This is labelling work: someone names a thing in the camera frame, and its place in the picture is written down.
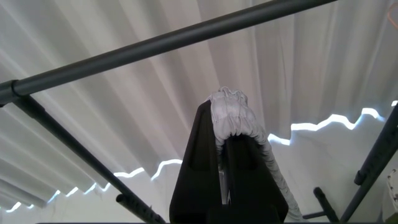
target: wall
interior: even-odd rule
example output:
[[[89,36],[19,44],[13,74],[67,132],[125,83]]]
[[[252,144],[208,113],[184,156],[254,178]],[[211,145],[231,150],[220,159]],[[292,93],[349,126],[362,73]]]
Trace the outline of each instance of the wall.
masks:
[[[313,188],[321,187],[337,215],[342,215],[358,189],[353,182],[355,173],[361,167],[383,124],[369,115],[364,115],[353,130],[340,123],[331,123],[317,132],[294,131],[289,146],[271,142],[281,172],[303,214],[321,210],[312,193]],[[386,175],[393,167],[398,167],[398,154],[390,161],[351,222],[376,220],[381,208]],[[167,219],[178,171],[179,165],[171,164],[165,166],[154,181],[150,181],[144,172],[131,179],[121,179]],[[29,210],[21,206],[12,213],[2,211],[0,223],[140,222],[114,201],[117,194],[118,191],[110,187],[106,192],[94,189],[86,195],[79,191],[69,197],[59,195],[43,209],[34,207]]]

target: black metal bar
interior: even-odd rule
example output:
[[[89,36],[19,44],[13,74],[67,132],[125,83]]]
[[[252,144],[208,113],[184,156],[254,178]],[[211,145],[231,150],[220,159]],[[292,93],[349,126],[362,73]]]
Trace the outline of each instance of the black metal bar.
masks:
[[[326,198],[326,195],[321,190],[321,188],[315,187],[315,189],[313,190],[313,194],[315,194],[316,198],[318,199],[319,204],[321,205],[321,207],[322,207],[323,211],[325,212],[326,217],[328,217],[329,221],[332,223],[339,222],[335,210],[329,204],[329,201]]]
[[[312,214],[303,215],[303,219],[318,218],[318,217],[322,217],[324,215],[326,215],[325,212],[315,212]]]
[[[337,0],[270,1],[16,81],[13,91],[17,96],[30,95],[333,1]],[[5,105],[15,100],[6,93],[0,90],[0,104]]]
[[[371,169],[375,166],[375,164],[379,162],[379,154],[380,154],[379,142],[384,141],[382,137],[387,136],[391,132],[391,130],[396,128],[397,126],[398,126],[398,116],[390,116],[386,124],[384,125],[383,129],[381,130],[378,139],[374,143],[361,169],[356,174],[354,179],[355,184],[361,185],[365,181],[368,174],[371,172]]]
[[[45,129],[52,133],[64,145],[72,150],[80,159],[83,159],[104,179],[117,188],[127,198],[130,205],[134,207],[129,210],[137,217],[147,223],[165,223],[148,205],[146,205],[136,194],[134,194],[124,183],[108,170],[95,156],[93,156],[83,145],[81,145],[65,128],[52,118],[31,96],[21,97],[14,104],[31,118],[39,122]]]
[[[366,178],[341,217],[340,220],[342,222],[347,222],[349,218],[351,218],[363,198],[365,198],[381,172],[396,153],[398,149],[397,120],[398,106],[395,106],[379,137],[374,143],[372,153],[370,153],[366,159],[369,163],[363,165],[363,167],[367,168]]]

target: black frame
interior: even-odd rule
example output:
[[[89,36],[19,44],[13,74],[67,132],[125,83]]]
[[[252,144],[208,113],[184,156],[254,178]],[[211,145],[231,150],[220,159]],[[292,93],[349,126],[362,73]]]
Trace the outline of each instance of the black frame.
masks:
[[[179,49],[220,35],[278,19],[336,0],[274,0],[238,12],[217,17],[183,29],[163,34],[136,44],[116,49],[64,67],[34,75],[22,80],[0,83],[0,107],[14,103],[23,112],[36,119],[43,127],[68,146],[95,171],[116,187],[121,195],[117,201],[147,223],[164,220],[131,192],[95,156],[84,148],[70,133],[57,123],[30,95],[68,82],[105,72],[129,63]],[[398,147],[398,107],[395,107],[380,133],[371,153],[358,172],[356,183],[361,184],[341,221],[347,222],[367,194],[381,171]],[[325,212],[311,217],[325,215]]]

